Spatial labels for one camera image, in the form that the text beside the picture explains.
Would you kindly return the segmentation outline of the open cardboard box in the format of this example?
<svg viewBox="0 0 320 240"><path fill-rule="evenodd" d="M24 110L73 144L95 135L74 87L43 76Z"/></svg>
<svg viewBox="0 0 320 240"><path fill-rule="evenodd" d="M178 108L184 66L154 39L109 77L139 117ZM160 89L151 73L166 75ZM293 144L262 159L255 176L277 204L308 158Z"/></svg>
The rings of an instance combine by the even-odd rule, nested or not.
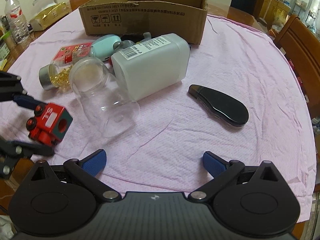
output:
<svg viewBox="0 0 320 240"><path fill-rule="evenodd" d="M79 12L87 35L175 33L188 43L200 44L208 0L90 0Z"/></svg>

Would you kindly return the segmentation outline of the grey elephant toy figure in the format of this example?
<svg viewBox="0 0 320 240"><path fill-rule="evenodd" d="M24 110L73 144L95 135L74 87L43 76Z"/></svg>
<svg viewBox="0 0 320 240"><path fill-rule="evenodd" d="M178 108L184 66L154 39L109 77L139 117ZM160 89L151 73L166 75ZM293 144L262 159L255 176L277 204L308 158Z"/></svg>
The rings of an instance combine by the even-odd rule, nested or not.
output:
<svg viewBox="0 0 320 240"><path fill-rule="evenodd" d="M123 35L120 41L115 42L113 45L112 55L120 50L131 47L140 42L150 40L152 35L150 32L144 32L142 35Z"/></svg>

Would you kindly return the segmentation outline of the pink table cloth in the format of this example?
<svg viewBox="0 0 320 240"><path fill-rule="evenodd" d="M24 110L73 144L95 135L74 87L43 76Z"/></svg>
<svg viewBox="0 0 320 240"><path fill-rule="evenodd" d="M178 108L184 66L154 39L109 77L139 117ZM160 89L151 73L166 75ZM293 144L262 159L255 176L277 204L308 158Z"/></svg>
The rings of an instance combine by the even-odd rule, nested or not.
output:
<svg viewBox="0 0 320 240"><path fill-rule="evenodd" d="M309 111L287 60L266 34L209 16L185 78L141 100L136 126L116 139L89 123L73 93L45 92L39 82L39 69L58 49L86 38L74 11L31 43L9 70L31 96L65 106L73 117L51 164L103 148L107 167L100 178L117 191L191 192L210 179L201 165L210 151L247 165L270 160L302 204L312 200L316 149ZM247 124L234 128L209 115L188 95L192 84L241 101L249 112Z"/></svg>

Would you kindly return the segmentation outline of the fish oil capsule bottle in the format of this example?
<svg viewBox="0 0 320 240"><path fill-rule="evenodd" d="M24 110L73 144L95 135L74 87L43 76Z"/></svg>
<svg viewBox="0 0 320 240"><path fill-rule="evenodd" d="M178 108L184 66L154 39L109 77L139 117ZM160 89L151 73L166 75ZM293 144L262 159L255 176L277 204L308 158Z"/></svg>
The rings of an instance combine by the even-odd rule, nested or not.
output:
<svg viewBox="0 0 320 240"><path fill-rule="evenodd" d="M39 81L45 91L58 89L65 92L70 89L69 73L73 65L58 67L48 64L39 70Z"/></svg>

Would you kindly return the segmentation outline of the black teardrop-shaped device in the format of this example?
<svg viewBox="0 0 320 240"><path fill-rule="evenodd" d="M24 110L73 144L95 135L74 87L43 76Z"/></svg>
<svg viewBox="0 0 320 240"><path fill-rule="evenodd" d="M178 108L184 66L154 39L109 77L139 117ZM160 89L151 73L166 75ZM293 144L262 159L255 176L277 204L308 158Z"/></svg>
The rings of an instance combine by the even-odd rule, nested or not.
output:
<svg viewBox="0 0 320 240"><path fill-rule="evenodd" d="M249 120L247 107L223 92L192 84L189 86L188 94L206 107L211 114L233 127L243 127Z"/></svg>

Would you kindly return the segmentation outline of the red pink package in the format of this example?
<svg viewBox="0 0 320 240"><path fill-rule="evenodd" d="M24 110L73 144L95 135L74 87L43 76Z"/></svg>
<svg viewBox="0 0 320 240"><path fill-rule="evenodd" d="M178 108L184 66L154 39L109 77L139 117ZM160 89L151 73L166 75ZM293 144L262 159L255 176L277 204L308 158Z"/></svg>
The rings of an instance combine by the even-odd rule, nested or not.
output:
<svg viewBox="0 0 320 240"><path fill-rule="evenodd" d="M61 47L51 63L58 67L75 64L80 59L91 55L91 45L92 42L87 42Z"/></svg>

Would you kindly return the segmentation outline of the red toy train block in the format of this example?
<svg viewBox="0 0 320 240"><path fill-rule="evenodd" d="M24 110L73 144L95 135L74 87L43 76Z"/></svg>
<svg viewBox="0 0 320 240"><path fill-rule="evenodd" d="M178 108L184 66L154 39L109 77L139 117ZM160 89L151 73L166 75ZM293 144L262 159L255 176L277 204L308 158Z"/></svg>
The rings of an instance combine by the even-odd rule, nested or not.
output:
<svg viewBox="0 0 320 240"><path fill-rule="evenodd" d="M34 117L26 123L28 137L43 145L53 147L60 143L73 121L65 107L54 103L39 104Z"/></svg>

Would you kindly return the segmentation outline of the white plastic rectangular bottle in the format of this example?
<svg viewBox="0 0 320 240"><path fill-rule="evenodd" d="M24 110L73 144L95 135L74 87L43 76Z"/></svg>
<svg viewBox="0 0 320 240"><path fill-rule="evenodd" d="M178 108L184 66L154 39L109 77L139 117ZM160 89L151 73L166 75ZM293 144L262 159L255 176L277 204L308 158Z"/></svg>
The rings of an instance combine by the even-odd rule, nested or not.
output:
<svg viewBox="0 0 320 240"><path fill-rule="evenodd" d="M189 57L187 41L171 33L120 50L111 61L119 84L138 101L184 79Z"/></svg>

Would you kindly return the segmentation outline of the clear water bottle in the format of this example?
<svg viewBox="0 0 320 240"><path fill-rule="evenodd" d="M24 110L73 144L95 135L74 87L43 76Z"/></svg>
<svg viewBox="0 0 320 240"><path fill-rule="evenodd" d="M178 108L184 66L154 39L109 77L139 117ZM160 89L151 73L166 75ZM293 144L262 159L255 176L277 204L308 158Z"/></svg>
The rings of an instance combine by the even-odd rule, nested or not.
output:
<svg viewBox="0 0 320 240"><path fill-rule="evenodd" d="M5 16L7 18L11 34L16 43L23 43L29 37L27 20L22 12L18 0L5 0Z"/></svg>

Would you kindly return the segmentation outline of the clear plastic jar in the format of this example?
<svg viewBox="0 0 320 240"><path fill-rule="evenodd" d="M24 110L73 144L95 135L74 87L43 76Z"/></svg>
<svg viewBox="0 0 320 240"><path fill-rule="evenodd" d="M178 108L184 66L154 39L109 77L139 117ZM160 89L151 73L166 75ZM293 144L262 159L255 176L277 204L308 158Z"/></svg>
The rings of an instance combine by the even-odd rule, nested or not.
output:
<svg viewBox="0 0 320 240"><path fill-rule="evenodd" d="M103 137L116 137L135 126L139 104L101 60L81 59L72 66L68 80L85 116Z"/></svg>

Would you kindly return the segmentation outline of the light blue egg-shaped device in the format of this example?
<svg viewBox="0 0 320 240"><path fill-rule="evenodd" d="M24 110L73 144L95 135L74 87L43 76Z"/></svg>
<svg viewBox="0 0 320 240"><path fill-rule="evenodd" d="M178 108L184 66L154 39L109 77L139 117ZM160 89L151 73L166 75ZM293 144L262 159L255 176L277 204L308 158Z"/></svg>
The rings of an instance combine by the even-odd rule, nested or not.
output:
<svg viewBox="0 0 320 240"><path fill-rule="evenodd" d="M108 34L102 36L91 44L89 55L104 62L113 54L113 45L119 42L121 42L121 38L117 35Z"/></svg>

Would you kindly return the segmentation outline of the wooden chair right side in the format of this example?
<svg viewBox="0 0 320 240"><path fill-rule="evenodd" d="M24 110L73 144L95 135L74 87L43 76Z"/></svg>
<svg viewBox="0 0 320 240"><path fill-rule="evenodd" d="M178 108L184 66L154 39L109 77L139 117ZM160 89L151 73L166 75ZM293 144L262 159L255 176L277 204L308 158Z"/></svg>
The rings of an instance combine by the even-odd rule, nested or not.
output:
<svg viewBox="0 0 320 240"><path fill-rule="evenodd" d="M274 39L277 48L283 48L302 80L308 96L310 116L319 116L319 40L300 21L291 15Z"/></svg>

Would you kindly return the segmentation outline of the wooden cabinet in background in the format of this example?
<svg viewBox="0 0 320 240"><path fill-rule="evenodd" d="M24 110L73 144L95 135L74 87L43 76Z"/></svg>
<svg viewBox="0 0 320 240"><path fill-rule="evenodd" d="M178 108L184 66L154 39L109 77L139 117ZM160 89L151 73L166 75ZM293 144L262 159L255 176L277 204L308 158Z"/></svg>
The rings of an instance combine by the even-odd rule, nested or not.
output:
<svg viewBox="0 0 320 240"><path fill-rule="evenodd" d="M263 19L266 25L270 27L278 10L280 12L284 11L286 17L290 12L290 7L279 0L257 0L253 16L256 20Z"/></svg>

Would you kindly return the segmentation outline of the clear container black lid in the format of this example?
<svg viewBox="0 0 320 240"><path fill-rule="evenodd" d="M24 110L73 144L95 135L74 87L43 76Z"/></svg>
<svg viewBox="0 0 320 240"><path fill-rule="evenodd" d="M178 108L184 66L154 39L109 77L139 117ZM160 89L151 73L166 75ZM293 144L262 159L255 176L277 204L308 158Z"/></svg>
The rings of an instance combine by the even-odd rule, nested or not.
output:
<svg viewBox="0 0 320 240"><path fill-rule="evenodd" d="M57 4L57 0L33 0L32 16L35 17L43 10Z"/></svg>

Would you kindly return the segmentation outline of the gold wrapped gift box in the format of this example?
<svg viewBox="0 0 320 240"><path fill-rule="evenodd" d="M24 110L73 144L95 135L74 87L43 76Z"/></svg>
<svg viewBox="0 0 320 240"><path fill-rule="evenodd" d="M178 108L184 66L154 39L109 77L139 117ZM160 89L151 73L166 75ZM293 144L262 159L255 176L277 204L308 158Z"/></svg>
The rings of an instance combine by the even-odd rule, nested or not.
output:
<svg viewBox="0 0 320 240"><path fill-rule="evenodd" d="M62 2L42 10L30 20L33 31L44 31L72 12L70 2Z"/></svg>

